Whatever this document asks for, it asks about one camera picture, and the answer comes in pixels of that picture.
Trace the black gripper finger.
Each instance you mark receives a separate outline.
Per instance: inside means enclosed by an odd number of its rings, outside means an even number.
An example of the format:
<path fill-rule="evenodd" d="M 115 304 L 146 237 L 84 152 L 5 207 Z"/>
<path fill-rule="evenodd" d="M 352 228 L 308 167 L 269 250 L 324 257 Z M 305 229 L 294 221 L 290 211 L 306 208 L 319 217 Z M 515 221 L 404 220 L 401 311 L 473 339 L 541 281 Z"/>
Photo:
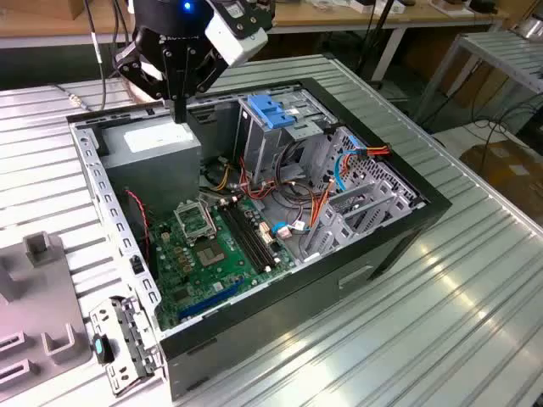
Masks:
<path fill-rule="evenodd" d="M 225 69 L 226 61 L 212 45 L 187 46 L 179 71 L 180 85 L 176 100 L 178 124 L 186 121 L 188 99 L 206 92 Z"/>
<path fill-rule="evenodd" d="M 154 100 L 162 99 L 169 109 L 171 118 L 177 123 L 176 95 L 172 95 L 165 79 L 157 79 L 143 69 L 136 44 L 130 43 L 115 55 L 118 72 Z"/>

